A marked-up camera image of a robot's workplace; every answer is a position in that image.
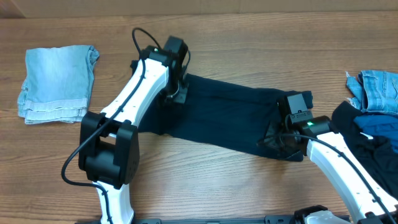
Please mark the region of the black t-shirt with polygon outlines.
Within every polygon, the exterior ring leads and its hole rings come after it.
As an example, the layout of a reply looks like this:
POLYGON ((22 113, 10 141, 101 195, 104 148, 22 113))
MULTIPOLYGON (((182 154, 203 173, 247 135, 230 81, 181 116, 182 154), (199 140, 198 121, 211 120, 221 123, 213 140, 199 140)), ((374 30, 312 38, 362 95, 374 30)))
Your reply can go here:
POLYGON ((289 92, 249 88, 188 74, 183 104, 161 105, 154 100, 142 118, 141 133, 212 144, 270 159, 301 162, 303 154, 259 146, 270 124, 283 122, 277 100, 289 92))

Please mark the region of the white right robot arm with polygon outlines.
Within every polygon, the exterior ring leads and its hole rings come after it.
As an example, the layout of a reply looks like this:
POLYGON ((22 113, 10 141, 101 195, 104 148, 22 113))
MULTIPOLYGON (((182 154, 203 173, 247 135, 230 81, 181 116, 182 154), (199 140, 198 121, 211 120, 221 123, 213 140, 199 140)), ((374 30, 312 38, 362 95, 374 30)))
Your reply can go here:
POLYGON ((397 223, 397 199, 383 190, 349 150, 327 116, 286 124, 260 146, 301 151, 326 175, 349 211, 352 223, 397 223))

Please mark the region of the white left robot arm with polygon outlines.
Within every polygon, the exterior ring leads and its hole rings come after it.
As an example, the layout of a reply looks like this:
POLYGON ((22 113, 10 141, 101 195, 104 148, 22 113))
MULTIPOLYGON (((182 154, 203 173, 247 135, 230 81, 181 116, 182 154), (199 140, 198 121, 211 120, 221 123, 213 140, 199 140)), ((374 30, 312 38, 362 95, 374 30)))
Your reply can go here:
POLYGON ((76 150, 86 186, 96 189, 102 216, 98 223, 132 223, 129 184, 139 165, 138 127, 152 102, 178 98, 190 51, 186 44, 141 50, 132 77, 100 113, 87 112, 76 150))

